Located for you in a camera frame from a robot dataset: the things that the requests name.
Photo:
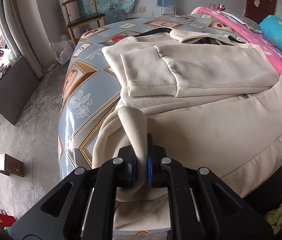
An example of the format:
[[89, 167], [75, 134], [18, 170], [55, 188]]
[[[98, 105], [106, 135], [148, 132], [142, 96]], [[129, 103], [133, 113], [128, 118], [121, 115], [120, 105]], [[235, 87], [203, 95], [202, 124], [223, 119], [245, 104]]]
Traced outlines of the dark grey cabinet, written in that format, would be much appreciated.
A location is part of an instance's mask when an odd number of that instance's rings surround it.
[[24, 57], [18, 58], [0, 80], [0, 114], [15, 125], [38, 85]]

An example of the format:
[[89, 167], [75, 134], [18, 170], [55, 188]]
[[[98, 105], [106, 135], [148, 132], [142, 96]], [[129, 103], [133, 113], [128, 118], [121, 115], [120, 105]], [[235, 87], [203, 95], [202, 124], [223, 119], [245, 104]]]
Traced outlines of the grey window curtain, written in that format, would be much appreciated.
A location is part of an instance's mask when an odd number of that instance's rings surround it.
[[50, 41], [39, 10], [44, 0], [0, 0], [0, 30], [8, 48], [23, 57], [37, 79], [53, 62]]

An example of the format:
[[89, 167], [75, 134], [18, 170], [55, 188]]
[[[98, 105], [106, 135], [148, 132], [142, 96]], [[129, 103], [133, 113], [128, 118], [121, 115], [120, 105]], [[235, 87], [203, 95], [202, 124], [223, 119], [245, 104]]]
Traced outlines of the small brown white box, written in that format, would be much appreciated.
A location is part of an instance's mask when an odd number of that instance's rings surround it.
[[0, 173], [24, 177], [24, 163], [8, 154], [0, 154]]

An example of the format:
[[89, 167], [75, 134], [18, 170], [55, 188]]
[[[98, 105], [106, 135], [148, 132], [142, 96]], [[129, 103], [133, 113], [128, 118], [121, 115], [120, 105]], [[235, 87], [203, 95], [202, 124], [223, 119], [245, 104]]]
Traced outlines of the white water dispenser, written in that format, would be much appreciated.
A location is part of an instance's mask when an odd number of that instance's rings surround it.
[[159, 8], [159, 14], [163, 16], [163, 15], [176, 15], [177, 13], [175, 8]]

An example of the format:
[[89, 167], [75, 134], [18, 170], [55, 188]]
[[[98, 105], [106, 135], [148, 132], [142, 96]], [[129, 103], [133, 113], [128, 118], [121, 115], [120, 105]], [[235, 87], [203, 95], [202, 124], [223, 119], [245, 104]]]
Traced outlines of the grey lace pillow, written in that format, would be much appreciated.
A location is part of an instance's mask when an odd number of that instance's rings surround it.
[[253, 20], [246, 18], [244, 16], [239, 16], [238, 14], [235, 14], [231, 11], [222, 11], [221, 14], [226, 16], [227, 18], [230, 18], [232, 20], [235, 20], [236, 22], [245, 25], [250, 31], [257, 34], [262, 34], [262, 30], [256, 22]]

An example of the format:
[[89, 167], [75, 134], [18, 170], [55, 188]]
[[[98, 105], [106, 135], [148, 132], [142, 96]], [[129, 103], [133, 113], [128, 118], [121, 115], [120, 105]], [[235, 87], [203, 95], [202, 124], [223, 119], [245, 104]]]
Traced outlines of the blue patterned tablecloth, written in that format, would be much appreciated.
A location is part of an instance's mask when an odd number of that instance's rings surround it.
[[70, 59], [59, 120], [59, 171], [64, 179], [78, 167], [91, 169], [99, 129], [120, 99], [120, 83], [101, 52], [102, 47], [151, 31], [172, 27], [185, 31], [231, 35], [248, 42], [239, 27], [207, 13], [128, 18], [84, 31]]

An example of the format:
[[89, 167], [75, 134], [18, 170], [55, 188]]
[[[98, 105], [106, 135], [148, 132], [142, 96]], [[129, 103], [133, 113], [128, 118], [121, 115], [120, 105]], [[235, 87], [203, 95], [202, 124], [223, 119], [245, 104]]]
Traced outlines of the cream beige coat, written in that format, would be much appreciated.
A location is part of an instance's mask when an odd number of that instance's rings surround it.
[[282, 159], [282, 75], [261, 47], [173, 29], [102, 49], [121, 85], [93, 149], [100, 167], [131, 145], [137, 182], [119, 189], [114, 229], [166, 229], [168, 192], [146, 183], [147, 135], [184, 167], [207, 167], [244, 197]]

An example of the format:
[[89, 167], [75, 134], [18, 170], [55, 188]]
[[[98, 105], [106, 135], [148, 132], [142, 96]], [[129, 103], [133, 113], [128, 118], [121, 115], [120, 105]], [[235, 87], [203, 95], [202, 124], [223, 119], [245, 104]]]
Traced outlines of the red thermos cup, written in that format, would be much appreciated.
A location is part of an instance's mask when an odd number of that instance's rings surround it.
[[217, 11], [225, 11], [225, 6], [223, 4], [219, 4], [217, 6]]

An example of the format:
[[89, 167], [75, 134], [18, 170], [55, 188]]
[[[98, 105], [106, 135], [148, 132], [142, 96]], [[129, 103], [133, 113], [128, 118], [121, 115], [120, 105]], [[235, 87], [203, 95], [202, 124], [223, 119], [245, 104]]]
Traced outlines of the white plastic bag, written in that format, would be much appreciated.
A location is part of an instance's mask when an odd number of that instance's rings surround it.
[[74, 46], [67, 35], [61, 35], [59, 42], [51, 42], [50, 49], [59, 64], [64, 65], [72, 58]]

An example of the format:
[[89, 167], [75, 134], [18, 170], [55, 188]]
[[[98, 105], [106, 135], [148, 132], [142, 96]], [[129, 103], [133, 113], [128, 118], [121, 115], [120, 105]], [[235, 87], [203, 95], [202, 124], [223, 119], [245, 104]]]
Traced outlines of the white wall socket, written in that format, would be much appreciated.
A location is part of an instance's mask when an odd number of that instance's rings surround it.
[[145, 12], [145, 7], [135, 7], [134, 12]]

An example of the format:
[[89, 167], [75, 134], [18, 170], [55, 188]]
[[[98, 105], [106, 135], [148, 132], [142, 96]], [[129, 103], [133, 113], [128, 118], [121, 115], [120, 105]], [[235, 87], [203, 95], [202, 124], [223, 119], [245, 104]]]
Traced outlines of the wooden chair dark seat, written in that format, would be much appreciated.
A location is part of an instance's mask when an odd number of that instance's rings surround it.
[[80, 16], [79, 18], [71, 21], [69, 11], [67, 9], [67, 5], [72, 3], [72, 2], [77, 2], [77, 1], [80, 1], [80, 0], [67, 0], [67, 1], [65, 1], [61, 4], [61, 6], [65, 9], [65, 12], [66, 12], [66, 18], [68, 20], [67, 30], [69, 31], [70, 38], [71, 38], [74, 46], [76, 46], [76, 39], [75, 39], [74, 32], [73, 32], [74, 29], [76, 29], [78, 27], [82, 27], [82, 26], [87, 25], [87, 24], [92, 23], [92, 22], [97, 22], [97, 26], [99, 28], [101, 27], [100, 21], [102, 21], [103, 26], [106, 25], [105, 14], [98, 12], [96, 0], [92, 0], [93, 1], [93, 7], [94, 7], [94, 13], [84, 15], [84, 16]]

